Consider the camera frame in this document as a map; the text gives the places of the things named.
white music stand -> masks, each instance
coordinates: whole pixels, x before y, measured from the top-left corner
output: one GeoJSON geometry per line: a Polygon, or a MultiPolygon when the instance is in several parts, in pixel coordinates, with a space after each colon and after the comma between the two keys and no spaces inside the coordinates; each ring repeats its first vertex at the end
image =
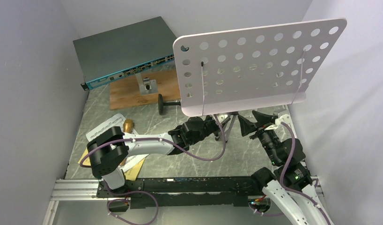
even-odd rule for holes
{"type": "Polygon", "coordinates": [[[340,18],[179,37],[173,48],[182,112],[201,116],[305,100],[346,24],[340,18]]]}

yellow paper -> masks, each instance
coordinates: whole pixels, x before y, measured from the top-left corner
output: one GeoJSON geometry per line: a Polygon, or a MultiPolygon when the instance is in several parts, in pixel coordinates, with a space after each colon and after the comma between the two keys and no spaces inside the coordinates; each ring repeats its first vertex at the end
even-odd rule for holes
{"type": "MultiPolygon", "coordinates": [[[[84,153],[82,154],[82,156],[81,156],[81,158],[80,158],[80,160],[78,162],[79,164],[80,164],[82,158],[84,158],[87,154],[88,154],[88,150],[85,149],[84,153]]],[[[138,162],[138,164],[134,165],[131,169],[129,169],[128,171],[124,172],[125,178],[127,180],[132,180],[132,181],[136,180],[136,178],[138,177],[139,171],[142,168],[142,165],[143,165],[144,161],[145,161],[145,159],[142,159],[140,162],[138,162]]],[[[83,165],[91,166],[91,162],[90,162],[89,158],[87,158],[84,161],[83,165]]]]}

wooden board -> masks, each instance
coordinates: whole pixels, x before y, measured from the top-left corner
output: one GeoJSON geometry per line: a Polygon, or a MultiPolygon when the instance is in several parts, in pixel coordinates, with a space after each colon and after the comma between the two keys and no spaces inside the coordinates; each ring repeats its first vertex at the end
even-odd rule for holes
{"type": "Polygon", "coordinates": [[[142,74],[142,78],[145,77],[156,80],[158,93],[141,95],[136,77],[129,76],[109,84],[110,109],[124,109],[157,103],[158,94],[162,94],[164,101],[180,99],[177,71],[175,69],[142,74]]]}

marble tabletop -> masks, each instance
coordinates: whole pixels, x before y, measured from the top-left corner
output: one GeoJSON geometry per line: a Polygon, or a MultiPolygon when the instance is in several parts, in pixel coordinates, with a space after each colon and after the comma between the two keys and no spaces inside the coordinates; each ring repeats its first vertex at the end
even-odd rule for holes
{"type": "MultiPolygon", "coordinates": [[[[168,132],[188,119],[182,113],[180,106],[166,106],[165,114],[159,115],[157,104],[121,110],[110,110],[109,104],[108,85],[90,90],[67,168],[66,179],[94,178],[91,169],[81,168],[77,163],[88,143],[85,134],[117,113],[123,114],[127,119],[132,119],[135,130],[139,134],[146,135],[168,132]]],[[[272,114],[280,109],[287,109],[287,106],[268,107],[257,109],[257,111],[272,114]]],[[[251,110],[239,113],[255,121],[251,110]]],[[[276,133],[281,141],[290,138],[290,134],[283,128],[277,129],[276,133]]],[[[189,152],[203,158],[213,158],[220,154],[222,145],[222,141],[216,141],[214,135],[211,135],[191,146],[189,152]]],[[[250,176],[264,166],[273,170],[259,140],[250,140],[247,136],[241,137],[240,124],[236,120],[226,145],[226,151],[220,159],[206,162],[186,154],[173,156],[151,154],[147,156],[138,177],[250,176]]]]}

white paper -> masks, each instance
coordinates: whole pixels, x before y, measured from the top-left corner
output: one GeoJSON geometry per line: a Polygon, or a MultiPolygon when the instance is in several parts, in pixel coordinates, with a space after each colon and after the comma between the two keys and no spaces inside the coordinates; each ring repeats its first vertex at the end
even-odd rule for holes
{"type": "MultiPolygon", "coordinates": [[[[121,128],[121,131],[124,132],[124,130],[123,130],[124,122],[125,122],[125,117],[122,114],[117,113],[116,115],[114,115],[110,119],[106,120],[105,122],[99,124],[99,126],[97,126],[96,128],[89,131],[86,134],[87,140],[90,142],[90,141],[94,140],[96,137],[98,137],[100,134],[102,134],[103,132],[108,130],[109,128],[115,127],[115,126],[119,126],[121,128]]],[[[134,135],[138,135],[138,132],[136,132],[135,129],[132,129],[132,133],[134,135]]],[[[144,159],[148,155],[149,154],[127,157],[125,160],[125,165],[123,167],[121,167],[121,169],[124,172],[128,171],[129,169],[134,167],[136,164],[138,164],[142,159],[144,159]]]]}

